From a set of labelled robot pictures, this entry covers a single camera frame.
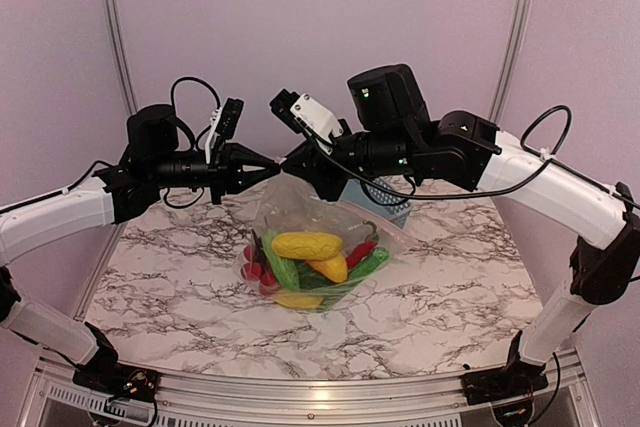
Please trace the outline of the clear zip top bag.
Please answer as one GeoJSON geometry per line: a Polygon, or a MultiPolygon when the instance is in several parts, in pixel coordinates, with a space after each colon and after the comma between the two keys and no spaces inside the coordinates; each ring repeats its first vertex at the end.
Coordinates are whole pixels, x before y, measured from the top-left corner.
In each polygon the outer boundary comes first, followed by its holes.
{"type": "Polygon", "coordinates": [[[323,312],[393,258],[410,240],[403,228],[411,205],[388,194],[389,183],[347,183],[335,202],[292,176],[269,181],[235,261],[254,293],[296,311],[323,312]]]}

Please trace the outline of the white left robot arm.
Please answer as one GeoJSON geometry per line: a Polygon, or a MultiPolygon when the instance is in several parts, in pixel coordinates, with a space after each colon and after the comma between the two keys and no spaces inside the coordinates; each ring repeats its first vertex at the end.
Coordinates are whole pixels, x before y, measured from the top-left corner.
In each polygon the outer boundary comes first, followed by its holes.
{"type": "Polygon", "coordinates": [[[199,151],[174,106],[148,106],[128,119],[128,144],[118,163],[98,161],[69,187],[2,208],[2,328],[58,354],[81,386],[121,396],[152,390],[154,374],[122,364],[97,327],[28,295],[14,284],[9,266],[36,250],[69,246],[92,230],[133,220],[159,202],[164,189],[207,190],[218,204],[278,174],[276,162],[232,142],[242,107],[230,99],[214,114],[199,151]]]}

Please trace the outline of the red fake chili pepper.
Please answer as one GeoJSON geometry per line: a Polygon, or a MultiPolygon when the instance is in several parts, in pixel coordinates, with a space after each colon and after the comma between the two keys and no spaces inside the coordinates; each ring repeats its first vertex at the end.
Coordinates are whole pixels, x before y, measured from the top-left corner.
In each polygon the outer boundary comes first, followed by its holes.
{"type": "Polygon", "coordinates": [[[377,225],[371,221],[364,221],[363,224],[368,226],[371,229],[371,232],[346,257],[347,268],[349,270],[355,268],[363,259],[365,259],[379,242],[377,225]]]}

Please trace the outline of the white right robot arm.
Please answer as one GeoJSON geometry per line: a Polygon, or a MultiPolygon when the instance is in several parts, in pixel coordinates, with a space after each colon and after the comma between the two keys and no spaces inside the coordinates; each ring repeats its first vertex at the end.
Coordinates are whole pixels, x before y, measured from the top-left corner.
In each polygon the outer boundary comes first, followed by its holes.
{"type": "Polygon", "coordinates": [[[591,179],[560,162],[555,148],[535,149],[471,112],[432,119],[405,64],[365,71],[347,86],[362,126],[357,132],[309,94],[285,90],[271,101],[271,111],[304,137],[283,170],[326,201],[339,199],[352,179],[368,186],[384,176],[442,180],[458,187],[462,200],[496,199],[527,265],[564,252],[555,291],[515,335],[505,363],[461,379],[471,404],[545,387],[557,348],[632,281],[639,207],[629,188],[591,179]]]}

